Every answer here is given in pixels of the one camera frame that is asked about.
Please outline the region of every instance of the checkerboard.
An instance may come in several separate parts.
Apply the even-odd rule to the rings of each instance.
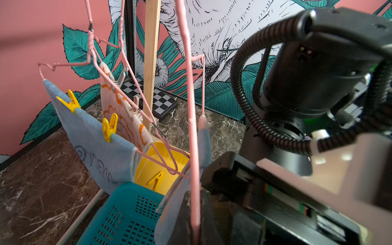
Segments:
[[[143,81],[140,80],[138,83],[140,88],[143,90]],[[125,81],[121,86],[121,89],[132,100],[134,96],[139,97],[139,107],[143,108],[143,99],[132,79]],[[152,102],[152,114],[159,119],[164,118],[169,113],[169,111],[175,108],[178,104],[175,99],[169,97],[167,94],[157,88],[154,89],[154,98],[152,99]]]

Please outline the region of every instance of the wooden stick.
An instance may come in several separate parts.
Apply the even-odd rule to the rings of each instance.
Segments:
[[[161,0],[147,0],[146,1],[146,15],[145,15],[145,47],[144,47],[144,84],[143,94],[146,101],[152,109],[152,99],[154,97],[154,82],[155,82],[155,65],[156,52],[158,49],[158,34],[159,34],[159,18],[161,11]],[[144,113],[148,114],[146,107],[143,107]],[[143,118],[143,124],[150,132],[151,124],[146,118]]]

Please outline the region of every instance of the white towel with orange pattern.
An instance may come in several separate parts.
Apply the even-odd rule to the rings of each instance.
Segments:
[[[104,62],[101,62],[100,68],[114,81],[110,69]],[[138,118],[135,109],[102,76],[100,83],[103,116],[110,121],[112,114],[116,113],[118,115],[116,134],[134,144],[140,151],[147,153],[153,139]]]

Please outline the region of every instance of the yellow plastic bowl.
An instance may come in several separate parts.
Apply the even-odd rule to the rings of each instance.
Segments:
[[[158,149],[159,153],[162,155],[163,159],[165,160],[166,164],[175,169],[174,163],[171,160],[171,157],[165,147],[165,145],[161,141],[155,141],[153,143],[155,147]],[[188,162],[188,158],[183,154],[171,151],[173,154],[174,159],[176,160],[178,171],[185,167]],[[152,158],[161,161],[158,154],[155,152],[154,148],[150,146],[147,155],[151,156]],[[170,174],[166,168],[160,166],[159,164],[154,163],[153,161],[142,157],[140,160],[139,166],[136,169],[135,175],[135,183],[146,187],[150,190],[156,191],[162,195],[165,195],[173,182],[176,180],[178,175]]]

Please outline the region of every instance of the pink wire hanger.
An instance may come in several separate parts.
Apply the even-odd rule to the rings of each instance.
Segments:
[[[65,64],[55,63],[55,64],[53,64],[53,66],[50,66],[49,64],[46,64],[46,63],[38,63],[38,71],[39,71],[39,73],[41,75],[41,78],[43,80],[45,79],[43,74],[42,74],[42,71],[41,71],[41,65],[47,66],[52,71],[55,71],[57,66],[82,66],[82,65],[88,65],[91,62],[91,56],[92,56],[93,57],[93,64],[94,64],[95,68],[98,70],[98,72],[100,73],[100,75],[102,77],[104,77],[109,82],[109,84],[111,84],[135,109],[137,109],[143,115],[144,118],[146,118],[150,123],[152,123],[155,126],[155,130],[157,132],[158,130],[156,129],[156,122],[155,122],[154,117],[152,116],[153,119],[149,118],[130,98],[128,98],[128,96],[98,66],[97,57],[96,57],[96,49],[95,49],[95,46],[94,46],[93,20],[92,20],[92,17],[91,17],[91,9],[90,9],[89,0],[85,0],[85,4],[86,4],[86,9],[87,9],[87,16],[88,16],[89,23],[90,23],[89,24],[89,30],[87,32],[88,36],[89,36],[88,43],[87,43],[87,47],[88,47],[88,50],[89,50],[87,52],[87,60],[85,62],[80,62],[80,63],[65,63]],[[119,40],[120,40],[120,43],[121,43],[121,53],[122,53],[123,56],[125,56],[125,53],[124,53],[124,50],[123,50],[123,40],[122,40],[122,32],[123,32],[123,25],[122,25],[123,21],[122,20],[123,20],[124,4],[125,4],[125,2],[124,2],[124,0],[122,0],[122,16],[121,16],[120,25],[119,25],[119,32],[121,32],[121,39],[119,38]],[[134,79],[134,81],[136,81],[136,79],[134,77],[134,74],[133,74],[133,72],[130,69],[130,65],[128,63],[128,60],[126,58],[124,60],[126,61],[126,64],[127,64],[128,68],[129,68],[131,74],[132,74],[132,78]],[[168,140],[167,141],[163,140],[161,136],[160,136],[160,139],[163,141],[163,143],[166,142],[165,145],[168,144]],[[149,160],[151,160],[151,161],[161,165],[162,167],[166,168],[169,171],[169,173],[171,173],[171,174],[178,174],[178,175],[180,175],[180,176],[182,176],[184,178],[187,178],[186,175],[184,175],[184,174],[182,174],[181,172],[178,171],[177,164],[175,163],[175,161],[173,161],[173,162],[175,163],[176,169],[172,169],[169,166],[167,166],[166,163],[163,164],[163,163],[155,160],[154,158],[148,156],[147,154],[143,153],[139,149],[136,149],[136,152],[139,153],[140,155],[146,157],[147,159],[149,159]]]
[[[119,23],[118,23],[118,44],[115,45],[115,44],[112,44],[112,43],[110,43],[110,42],[108,42],[108,41],[106,41],[106,40],[104,40],[104,39],[99,39],[99,38],[98,38],[97,36],[95,36],[95,35],[94,35],[94,39],[95,39],[99,44],[100,44],[101,42],[103,42],[103,43],[105,43],[105,44],[107,44],[107,45],[110,45],[110,46],[112,46],[112,47],[114,47],[114,48],[117,48],[117,49],[118,49],[118,48],[121,48],[121,52],[120,52],[120,55],[121,55],[121,56],[119,57],[119,58],[120,58],[120,61],[123,61],[123,62],[125,63],[125,65],[128,67],[128,70],[129,70],[129,72],[131,73],[132,79],[133,79],[133,81],[134,81],[136,87],[138,88],[138,91],[139,91],[139,93],[140,93],[140,95],[141,95],[143,101],[146,101],[146,99],[145,99],[145,97],[144,97],[144,94],[143,94],[143,91],[142,91],[142,89],[140,88],[140,85],[139,85],[139,83],[137,82],[136,77],[135,77],[135,75],[134,75],[134,73],[133,73],[133,71],[132,71],[132,69],[131,69],[131,66],[129,65],[129,62],[128,62],[128,60],[127,60],[127,57],[126,57],[126,55],[125,55],[125,53],[124,53],[124,41],[123,41],[124,6],[125,6],[125,0],[122,0],[122,1],[121,1],[121,14],[120,14],[120,20],[119,20]],[[127,97],[124,93],[120,93],[120,94],[121,94],[125,99],[127,99],[128,102],[130,101],[130,100],[128,100],[128,97]],[[130,104],[131,104],[134,108],[136,108],[138,111],[142,112],[142,111],[139,109],[139,107],[138,107],[137,105],[135,105],[134,103],[130,103]],[[149,112],[149,114],[150,114],[150,117],[148,117],[148,121],[154,125],[154,132],[155,132],[155,134],[158,136],[158,138],[164,143],[164,145],[165,145],[165,147],[166,147],[166,149],[167,149],[167,151],[168,151],[168,153],[169,153],[169,155],[170,155],[170,158],[172,159],[172,161],[173,161],[173,163],[174,163],[174,165],[175,165],[176,171],[177,171],[177,170],[178,170],[177,163],[176,163],[176,160],[175,160],[174,157],[173,157],[173,154],[172,154],[171,150],[180,152],[180,153],[182,153],[183,155],[185,155],[187,158],[189,158],[189,155],[188,155],[185,151],[183,151],[183,150],[181,150],[181,149],[177,149],[177,148],[171,146],[170,143],[169,143],[169,139],[168,139],[166,136],[165,136],[165,139],[164,139],[164,138],[159,134],[158,131],[160,131],[160,130],[159,130],[159,128],[158,128],[158,126],[157,126],[157,123],[156,123],[156,121],[155,121],[155,117],[154,117],[154,115],[152,114],[152,110],[151,110],[151,108],[149,107],[149,105],[148,105],[147,103],[145,103],[145,106],[147,107],[147,110],[148,110],[148,112]],[[154,144],[152,144],[152,147],[153,147],[154,150],[156,151],[156,153],[157,153],[157,155],[159,156],[159,158],[161,159],[161,161],[162,161],[164,164],[166,164],[165,160],[163,159],[162,155],[159,153],[159,151],[158,151],[158,149],[156,148],[156,146],[155,146]]]
[[[178,26],[184,44],[185,64],[187,68],[187,92],[188,92],[188,121],[189,121],[189,148],[191,154],[191,226],[193,234],[193,244],[199,242],[200,232],[200,172],[199,155],[196,133],[196,112],[193,87],[192,61],[201,59],[203,63],[203,90],[201,109],[204,114],[204,54],[192,57],[191,39],[186,19],[184,0],[175,0]]]

